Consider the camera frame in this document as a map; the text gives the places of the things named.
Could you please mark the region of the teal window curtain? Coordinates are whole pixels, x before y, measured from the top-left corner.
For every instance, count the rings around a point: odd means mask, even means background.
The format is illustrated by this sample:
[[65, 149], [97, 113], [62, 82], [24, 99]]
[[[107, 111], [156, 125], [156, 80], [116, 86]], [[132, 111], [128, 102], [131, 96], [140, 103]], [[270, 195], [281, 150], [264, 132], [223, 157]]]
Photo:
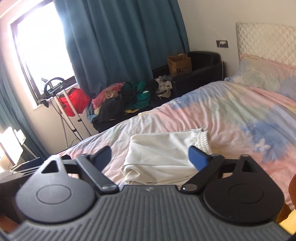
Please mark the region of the teal window curtain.
[[117, 82], [153, 78], [167, 57], [189, 52], [177, 1], [55, 1], [75, 79], [89, 96]]

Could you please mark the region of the red bag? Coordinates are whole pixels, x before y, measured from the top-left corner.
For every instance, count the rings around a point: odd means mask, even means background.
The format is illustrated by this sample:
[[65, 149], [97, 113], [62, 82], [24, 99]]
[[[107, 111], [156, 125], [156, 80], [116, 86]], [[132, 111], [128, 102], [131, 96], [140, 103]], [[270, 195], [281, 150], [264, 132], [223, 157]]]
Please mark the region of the red bag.
[[[82, 114], [88, 103], [90, 102], [90, 97], [87, 96], [84, 91], [80, 88], [73, 87], [69, 92], [67, 92], [68, 97], [74, 106], [74, 109], [78, 114]], [[62, 105], [65, 113], [69, 117], [74, 117], [75, 113], [72, 110], [69, 102], [67, 101], [66, 97], [61, 94], [58, 97], [60, 104]]]

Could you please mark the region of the cream white sweatpants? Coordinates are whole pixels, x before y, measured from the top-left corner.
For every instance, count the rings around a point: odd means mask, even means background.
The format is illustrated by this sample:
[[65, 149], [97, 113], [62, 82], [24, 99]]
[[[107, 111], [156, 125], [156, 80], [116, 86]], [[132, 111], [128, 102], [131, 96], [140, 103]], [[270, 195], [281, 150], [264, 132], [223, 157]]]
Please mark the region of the cream white sweatpants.
[[213, 154], [210, 133], [202, 128], [133, 135], [121, 167], [125, 183], [181, 186], [198, 173], [189, 160], [191, 146]]

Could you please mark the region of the pastel tie-dye bed sheet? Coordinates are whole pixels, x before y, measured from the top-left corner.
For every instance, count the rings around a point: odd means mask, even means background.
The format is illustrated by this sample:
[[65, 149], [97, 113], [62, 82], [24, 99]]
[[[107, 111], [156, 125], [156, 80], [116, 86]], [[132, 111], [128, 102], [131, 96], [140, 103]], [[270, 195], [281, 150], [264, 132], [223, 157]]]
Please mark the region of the pastel tie-dye bed sheet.
[[207, 84], [91, 136], [62, 155], [75, 158], [110, 146], [112, 160], [104, 173], [122, 183], [121, 166], [131, 136], [196, 128], [210, 133], [213, 152], [228, 159], [252, 156], [292, 206], [288, 186], [295, 175], [295, 102], [256, 87], [226, 81]]

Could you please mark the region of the wall power socket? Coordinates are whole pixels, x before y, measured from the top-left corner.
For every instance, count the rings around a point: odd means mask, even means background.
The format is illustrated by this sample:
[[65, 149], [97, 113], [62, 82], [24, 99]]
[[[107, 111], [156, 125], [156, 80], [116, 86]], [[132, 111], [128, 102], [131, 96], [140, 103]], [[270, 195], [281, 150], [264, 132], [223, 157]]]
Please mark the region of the wall power socket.
[[216, 40], [217, 48], [229, 48], [227, 40]]

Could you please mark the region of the pastel pillow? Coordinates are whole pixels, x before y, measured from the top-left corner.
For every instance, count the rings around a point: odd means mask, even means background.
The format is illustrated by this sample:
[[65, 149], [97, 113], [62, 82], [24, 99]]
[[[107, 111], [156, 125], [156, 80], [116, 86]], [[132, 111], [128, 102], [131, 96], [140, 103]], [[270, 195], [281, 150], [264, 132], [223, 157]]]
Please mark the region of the pastel pillow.
[[276, 61], [242, 54], [238, 70], [225, 81], [276, 92], [295, 100], [295, 67]]

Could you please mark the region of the left teal curtain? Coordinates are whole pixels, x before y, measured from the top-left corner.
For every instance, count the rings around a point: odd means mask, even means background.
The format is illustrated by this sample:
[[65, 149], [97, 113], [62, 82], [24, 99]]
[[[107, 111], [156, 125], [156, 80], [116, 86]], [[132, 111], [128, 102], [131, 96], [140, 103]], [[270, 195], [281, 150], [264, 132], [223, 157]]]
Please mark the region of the left teal curtain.
[[49, 153], [29, 126], [17, 102], [4, 61], [1, 59], [1, 128], [5, 130], [9, 126], [23, 131], [27, 138], [28, 147], [37, 157], [43, 159], [49, 157]]

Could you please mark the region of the pile of mixed clothes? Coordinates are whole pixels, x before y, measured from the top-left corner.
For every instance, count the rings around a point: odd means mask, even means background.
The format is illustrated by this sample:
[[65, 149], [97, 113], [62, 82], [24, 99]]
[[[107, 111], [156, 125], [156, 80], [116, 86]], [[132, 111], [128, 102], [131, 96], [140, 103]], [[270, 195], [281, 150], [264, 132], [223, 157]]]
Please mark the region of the pile of mixed clothes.
[[86, 108], [87, 118], [91, 123], [104, 123], [160, 106], [173, 97], [171, 81], [170, 75], [162, 75], [138, 84], [112, 84], [91, 100]]

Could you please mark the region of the brown paper bag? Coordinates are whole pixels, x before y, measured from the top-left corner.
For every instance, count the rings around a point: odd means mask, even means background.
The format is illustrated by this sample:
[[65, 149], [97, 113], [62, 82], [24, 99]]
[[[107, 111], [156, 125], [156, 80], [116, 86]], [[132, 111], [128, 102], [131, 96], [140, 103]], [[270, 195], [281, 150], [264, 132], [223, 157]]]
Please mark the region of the brown paper bag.
[[167, 61], [171, 77], [192, 72], [191, 58], [187, 54], [168, 56]]

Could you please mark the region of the white quilted headboard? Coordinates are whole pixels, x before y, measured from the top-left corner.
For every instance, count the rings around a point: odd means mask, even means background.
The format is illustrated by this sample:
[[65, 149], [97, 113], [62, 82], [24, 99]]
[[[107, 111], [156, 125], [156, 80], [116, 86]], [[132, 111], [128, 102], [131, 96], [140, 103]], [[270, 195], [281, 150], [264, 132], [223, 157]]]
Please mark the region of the white quilted headboard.
[[295, 27], [236, 23], [236, 39], [239, 56], [253, 55], [295, 66]]

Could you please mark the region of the black leather sofa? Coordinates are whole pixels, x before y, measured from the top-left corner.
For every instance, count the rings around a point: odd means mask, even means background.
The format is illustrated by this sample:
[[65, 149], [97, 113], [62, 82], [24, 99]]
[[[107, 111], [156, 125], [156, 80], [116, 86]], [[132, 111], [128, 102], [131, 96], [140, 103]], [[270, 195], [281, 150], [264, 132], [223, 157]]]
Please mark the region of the black leather sofa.
[[147, 107], [137, 110], [134, 113], [120, 114], [114, 120], [103, 121], [96, 117], [93, 119], [93, 127], [101, 133], [124, 120], [136, 116], [141, 112], [156, 108], [201, 86], [218, 81], [224, 76], [223, 62], [218, 53], [192, 51], [189, 53], [189, 57], [191, 57], [192, 60], [193, 71], [180, 77], [173, 78], [173, 88], [170, 97], [157, 97], [153, 93], [151, 101]]

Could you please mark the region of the white garment steamer stand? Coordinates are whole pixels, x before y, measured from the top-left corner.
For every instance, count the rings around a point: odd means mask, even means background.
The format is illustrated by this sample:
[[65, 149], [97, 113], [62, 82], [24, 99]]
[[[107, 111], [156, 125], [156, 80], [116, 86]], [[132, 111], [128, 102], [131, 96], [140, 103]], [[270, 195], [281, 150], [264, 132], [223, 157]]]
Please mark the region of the white garment steamer stand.
[[65, 125], [67, 125], [70, 129], [70, 131], [74, 135], [74, 141], [82, 141], [84, 138], [79, 133], [79, 130], [74, 125], [73, 121], [70, 120], [70, 116], [66, 113], [66, 104], [70, 106], [70, 109], [73, 111], [74, 116], [77, 117], [77, 122], [81, 123], [84, 128], [86, 129], [86, 132], [91, 137], [91, 132], [89, 131], [88, 127], [82, 120], [80, 114], [76, 111], [74, 108], [73, 103], [71, 102], [68, 93], [65, 90], [66, 80], [61, 77], [55, 77], [50, 80], [41, 78], [41, 81], [45, 83], [44, 85], [44, 97], [40, 99], [40, 102], [46, 107], [49, 107], [49, 103], [53, 106], [55, 111], [57, 112], [58, 116], [60, 116], [62, 128], [64, 132], [64, 139], [66, 143], [66, 147], [69, 148], [72, 146], [73, 143], [69, 144], [67, 139], [67, 133]]

